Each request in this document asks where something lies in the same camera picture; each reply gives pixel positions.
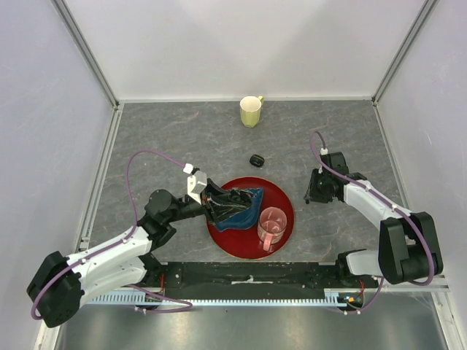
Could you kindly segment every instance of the gray countertop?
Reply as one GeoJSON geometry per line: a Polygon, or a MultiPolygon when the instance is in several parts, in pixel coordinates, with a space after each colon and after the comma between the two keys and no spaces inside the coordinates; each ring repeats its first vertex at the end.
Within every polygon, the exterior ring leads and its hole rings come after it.
{"type": "MultiPolygon", "coordinates": [[[[201,168],[219,185],[240,176],[274,182],[289,196],[296,224],[290,240],[270,261],[332,262],[352,249],[374,249],[378,231],[344,203],[311,203],[303,196],[317,161],[309,150],[310,130],[320,129],[330,152],[342,151],[359,171],[400,203],[395,177],[370,101],[266,101],[254,128],[242,125],[238,102],[126,104],[94,222],[91,246],[122,233],[134,218],[126,194],[128,158],[153,148],[201,168]],[[265,157],[262,168],[248,162],[265,157]]],[[[139,216],[152,191],[186,193],[186,174],[151,154],[135,158],[131,188],[139,216]]],[[[173,224],[177,234],[155,251],[160,261],[235,261],[210,238],[203,217],[173,224]]]]}

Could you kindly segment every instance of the red tray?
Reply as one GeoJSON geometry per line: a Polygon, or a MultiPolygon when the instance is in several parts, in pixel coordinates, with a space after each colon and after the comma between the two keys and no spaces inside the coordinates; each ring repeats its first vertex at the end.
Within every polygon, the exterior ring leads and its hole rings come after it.
{"type": "Polygon", "coordinates": [[[270,206],[283,210],[285,215],[287,215],[287,227],[285,228],[284,235],[279,242],[271,245],[269,252],[263,250],[263,242],[258,237],[257,222],[248,230],[230,229],[223,232],[219,232],[214,225],[207,224],[207,229],[212,239],[227,254],[243,259],[261,259],[277,252],[289,239],[292,234],[293,224],[295,223],[295,213],[290,199],[278,186],[259,177],[241,177],[229,181],[222,186],[225,190],[234,187],[262,187],[264,193],[260,213],[270,206]]]}

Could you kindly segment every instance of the black mouse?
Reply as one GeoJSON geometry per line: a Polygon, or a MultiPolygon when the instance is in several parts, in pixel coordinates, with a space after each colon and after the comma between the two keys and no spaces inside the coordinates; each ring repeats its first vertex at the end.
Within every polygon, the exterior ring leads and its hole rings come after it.
{"type": "Polygon", "coordinates": [[[264,158],[260,155],[252,155],[250,158],[250,164],[260,168],[264,164],[264,158]]]}

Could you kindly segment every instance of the black base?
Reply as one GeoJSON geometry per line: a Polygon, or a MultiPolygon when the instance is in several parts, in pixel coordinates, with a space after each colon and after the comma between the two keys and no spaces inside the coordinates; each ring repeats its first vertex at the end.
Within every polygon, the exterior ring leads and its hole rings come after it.
{"type": "MultiPolygon", "coordinates": [[[[424,211],[411,213],[415,223],[426,240],[433,259],[434,274],[439,275],[444,268],[435,222],[424,211]]],[[[389,217],[381,221],[379,229],[378,263],[383,276],[391,284],[413,281],[428,276],[428,259],[415,231],[403,219],[389,217]],[[408,245],[406,236],[415,240],[408,245]]]]}
{"type": "Polygon", "coordinates": [[[361,279],[378,287],[370,276],[340,279],[335,265],[318,262],[169,262],[164,272],[167,297],[197,300],[322,299],[324,289],[358,289],[361,279]],[[273,284],[231,283],[250,276],[273,284]]]}
{"type": "MultiPolygon", "coordinates": [[[[30,299],[34,302],[39,292],[60,271],[67,268],[66,257],[60,252],[46,256],[27,288],[30,299]]],[[[69,271],[54,283],[39,301],[37,310],[49,328],[69,320],[80,309],[81,275],[69,271]]]]}

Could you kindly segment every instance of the pink cup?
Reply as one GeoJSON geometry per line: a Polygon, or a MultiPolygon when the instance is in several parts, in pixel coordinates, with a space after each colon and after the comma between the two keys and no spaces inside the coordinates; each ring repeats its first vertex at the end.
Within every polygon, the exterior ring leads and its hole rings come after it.
{"type": "Polygon", "coordinates": [[[267,252],[271,244],[280,241],[287,226],[287,216],[279,208],[270,206],[264,209],[258,222],[258,237],[263,242],[263,249],[267,252]]]}

